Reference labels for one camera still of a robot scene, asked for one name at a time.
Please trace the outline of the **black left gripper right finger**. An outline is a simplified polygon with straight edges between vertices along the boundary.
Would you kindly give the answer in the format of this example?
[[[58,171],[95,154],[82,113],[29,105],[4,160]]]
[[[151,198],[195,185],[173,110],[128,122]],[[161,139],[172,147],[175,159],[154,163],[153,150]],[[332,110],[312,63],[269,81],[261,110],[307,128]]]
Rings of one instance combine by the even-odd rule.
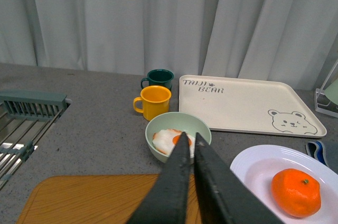
[[[194,177],[202,223],[282,223],[196,133]]]

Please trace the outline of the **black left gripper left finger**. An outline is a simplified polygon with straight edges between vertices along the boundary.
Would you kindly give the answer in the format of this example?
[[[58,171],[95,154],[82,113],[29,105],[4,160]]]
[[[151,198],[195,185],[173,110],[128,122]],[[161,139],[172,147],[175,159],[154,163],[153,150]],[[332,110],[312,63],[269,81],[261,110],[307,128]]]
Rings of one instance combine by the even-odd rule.
[[[190,180],[189,140],[183,132],[160,175],[128,223],[185,223]]]

